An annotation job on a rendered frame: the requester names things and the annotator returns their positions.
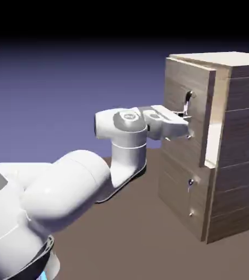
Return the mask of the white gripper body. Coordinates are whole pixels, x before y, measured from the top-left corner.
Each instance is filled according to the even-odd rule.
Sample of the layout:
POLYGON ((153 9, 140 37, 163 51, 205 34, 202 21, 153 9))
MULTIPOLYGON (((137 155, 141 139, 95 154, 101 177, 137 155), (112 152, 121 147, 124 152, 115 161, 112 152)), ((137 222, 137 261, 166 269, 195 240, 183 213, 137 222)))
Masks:
POLYGON ((173 139, 188 135, 189 123, 163 105, 151 106, 155 116, 151 117, 150 138, 152 140, 173 139))

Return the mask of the long curved metal handle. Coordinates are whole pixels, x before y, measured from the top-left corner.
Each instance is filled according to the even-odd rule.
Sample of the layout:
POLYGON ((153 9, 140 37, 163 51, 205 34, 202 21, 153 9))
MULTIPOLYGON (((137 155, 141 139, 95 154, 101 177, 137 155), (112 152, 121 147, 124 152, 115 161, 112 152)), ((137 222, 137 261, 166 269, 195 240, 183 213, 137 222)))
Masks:
MULTIPOLYGON (((195 98, 195 93, 190 90, 186 93, 185 96, 185 103, 183 106, 183 118, 190 123, 192 120, 192 117, 190 115, 188 115, 188 109, 190 108, 191 105, 191 98, 195 98)), ((190 139, 194 136, 194 132, 191 129, 188 129, 188 135, 186 135, 187 139, 190 139)))

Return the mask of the tall wood cabinet door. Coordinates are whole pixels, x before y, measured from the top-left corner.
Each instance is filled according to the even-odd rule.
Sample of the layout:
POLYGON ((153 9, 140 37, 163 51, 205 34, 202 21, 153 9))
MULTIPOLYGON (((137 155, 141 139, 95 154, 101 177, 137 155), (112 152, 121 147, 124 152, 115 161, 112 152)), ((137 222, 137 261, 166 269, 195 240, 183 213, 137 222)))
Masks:
POLYGON ((171 57, 165 60, 164 105, 173 111, 183 111, 186 96, 192 92, 187 114, 191 117, 189 129, 193 137, 187 145, 200 167, 205 162, 215 80, 214 68, 171 57))

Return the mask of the light wood cabinet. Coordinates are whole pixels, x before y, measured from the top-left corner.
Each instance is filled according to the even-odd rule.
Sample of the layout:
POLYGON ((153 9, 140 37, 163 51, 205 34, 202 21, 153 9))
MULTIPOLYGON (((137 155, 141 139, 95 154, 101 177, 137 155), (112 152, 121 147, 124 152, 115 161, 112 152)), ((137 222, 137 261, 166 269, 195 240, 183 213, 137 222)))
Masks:
MULTIPOLYGON (((249 230, 249 53, 204 52, 169 57, 216 69, 202 166, 215 169, 204 241, 212 243, 249 230)), ((190 139, 163 140, 159 169, 161 152, 198 165, 187 145, 190 139)))

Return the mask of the short wood cabinet door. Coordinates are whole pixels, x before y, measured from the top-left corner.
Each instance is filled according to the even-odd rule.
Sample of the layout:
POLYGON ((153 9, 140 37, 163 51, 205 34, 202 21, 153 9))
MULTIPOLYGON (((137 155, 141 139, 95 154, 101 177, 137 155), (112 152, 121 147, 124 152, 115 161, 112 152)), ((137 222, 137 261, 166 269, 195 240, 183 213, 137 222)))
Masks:
POLYGON ((178 159, 161 152, 158 179, 158 194, 173 211, 180 222, 200 241, 205 241, 208 226, 212 179, 215 169, 199 167, 191 162, 178 159), (191 189, 191 208, 189 217, 188 180, 194 179, 191 189))

